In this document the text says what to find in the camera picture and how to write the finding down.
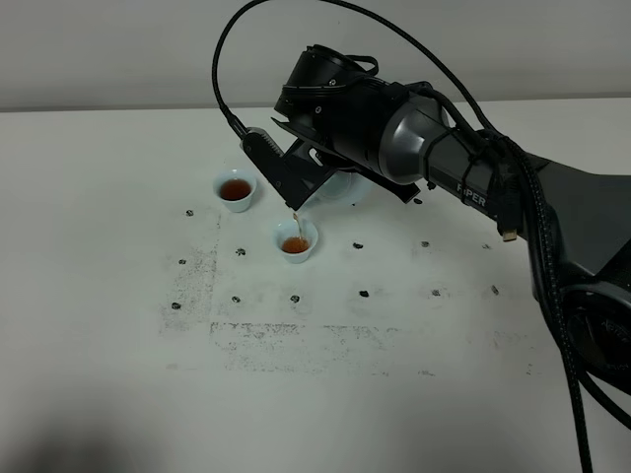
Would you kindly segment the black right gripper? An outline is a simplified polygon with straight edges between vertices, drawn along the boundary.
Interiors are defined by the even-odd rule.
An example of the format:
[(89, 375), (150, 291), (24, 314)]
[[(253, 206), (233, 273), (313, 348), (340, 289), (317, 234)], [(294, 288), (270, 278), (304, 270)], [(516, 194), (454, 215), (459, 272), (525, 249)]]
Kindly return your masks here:
[(362, 167), (359, 164), (348, 161), (344, 158), (334, 157), (328, 152), (317, 150), (314, 146), (311, 146), (305, 138), (300, 138), (296, 132), (290, 130), (289, 122), (281, 122), (275, 118), (273, 121), (285, 131), (293, 134), (297, 139), (302, 140), (306, 146), (307, 151), (311, 159), (321, 168), (321, 173), (326, 174), (325, 177), (322, 178), (323, 185), (330, 177), (332, 177), (337, 171), (345, 171), (345, 172), (357, 172), (363, 177), (370, 180), (372, 183), (377, 186), (387, 190), (396, 196), (403, 203), (410, 202), (414, 197), (417, 197), (420, 193), (420, 188), (417, 184), (397, 184), (387, 180), (385, 177), (379, 175), (378, 173)]

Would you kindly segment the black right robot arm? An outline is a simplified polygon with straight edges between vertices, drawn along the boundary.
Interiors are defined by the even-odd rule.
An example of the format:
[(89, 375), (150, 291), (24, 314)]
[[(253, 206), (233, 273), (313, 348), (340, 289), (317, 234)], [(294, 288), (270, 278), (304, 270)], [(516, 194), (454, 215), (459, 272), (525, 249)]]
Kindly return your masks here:
[[(402, 200), (416, 182), (438, 186), (526, 235), (526, 193), (498, 133), (449, 118), (450, 102), (426, 82), (381, 80), (356, 56), (314, 45), (300, 56), (275, 105), (280, 126), (321, 161), (363, 172)], [(563, 324), (591, 375), (630, 387), (630, 180), (528, 155), (542, 188), (559, 271)]]

